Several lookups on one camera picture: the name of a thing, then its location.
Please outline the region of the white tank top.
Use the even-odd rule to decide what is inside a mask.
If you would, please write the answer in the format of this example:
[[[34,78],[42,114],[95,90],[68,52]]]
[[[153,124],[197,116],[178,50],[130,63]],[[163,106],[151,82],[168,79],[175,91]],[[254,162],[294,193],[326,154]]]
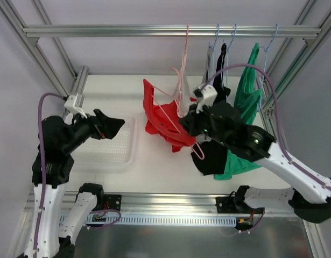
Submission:
[[[179,78],[174,100],[177,105],[177,115],[180,118],[186,116],[192,103],[196,102],[194,94],[190,91],[186,75]]]

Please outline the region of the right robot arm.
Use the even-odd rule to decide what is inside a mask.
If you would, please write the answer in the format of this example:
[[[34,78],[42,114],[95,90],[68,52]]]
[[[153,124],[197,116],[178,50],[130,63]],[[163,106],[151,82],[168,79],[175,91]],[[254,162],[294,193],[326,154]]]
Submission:
[[[266,130],[244,123],[237,108],[219,102],[197,111],[193,104],[179,123],[190,136],[204,134],[236,156],[266,168],[290,185],[286,189],[240,186],[233,199],[237,212],[247,213],[258,208],[287,210],[315,224],[331,218],[331,178],[319,175],[282,150],[275,137]]]

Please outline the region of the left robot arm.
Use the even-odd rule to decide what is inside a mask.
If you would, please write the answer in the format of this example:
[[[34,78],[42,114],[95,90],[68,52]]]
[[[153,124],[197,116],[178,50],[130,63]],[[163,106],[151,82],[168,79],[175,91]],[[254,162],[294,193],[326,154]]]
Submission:
[[[101,110],[94,115],[79,114],[67,124],[60,116],[39,121],[38,154],[32,165],[34,211],[31,231],[20,257],[73,257],[75,243],[86,218],[105,205],[103,186],[84,183],[74,206],[60,221],[60,210],[70,172],[71,154],[89,138],[111,140],[125,124],[124,119],[110,118]]]

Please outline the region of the red tank top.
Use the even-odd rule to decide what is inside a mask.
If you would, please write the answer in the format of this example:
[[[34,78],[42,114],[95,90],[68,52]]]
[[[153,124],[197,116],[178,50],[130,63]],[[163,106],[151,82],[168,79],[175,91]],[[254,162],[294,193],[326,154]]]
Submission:
[[[194,146],[196,139],[188,135],[179,124],[175,100],[159,105],[154,99],[155,87],[146,79],[143,80],[143,108],[147,118],[145,131],[148,134],[158,134],[171,144],[172,152],[178,152],[183,147]]]

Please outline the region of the pink hanger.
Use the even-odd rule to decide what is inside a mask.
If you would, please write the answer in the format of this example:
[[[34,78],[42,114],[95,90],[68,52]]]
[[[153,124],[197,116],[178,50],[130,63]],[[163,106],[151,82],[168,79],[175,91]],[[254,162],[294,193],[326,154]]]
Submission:
[[[182,63],[181,63],[181,69],[179,72],[179,78],[180,78],[180,76],[186,75],[188,33],[189,33],[189,25],[187,25],[187,29],[186,29],[185,46],[184,46],[184,52],[182,55]]]
[[[196,101],[189,94],[189,85],[182,70],[172,68],[178,76],[178,84],[174,93],[168,94],[144,80],[143,107],[147,116],[145,131],[149,134],[158,134],[171,144],[172,152],[179,152],[183,147],[189,147],[200,160],[205,158],[203,150],[194,137],[189,136],[180,125],[179,119],[184,112]],[[155,90],[172,99],[167,104],[160,104],[155,97]]]

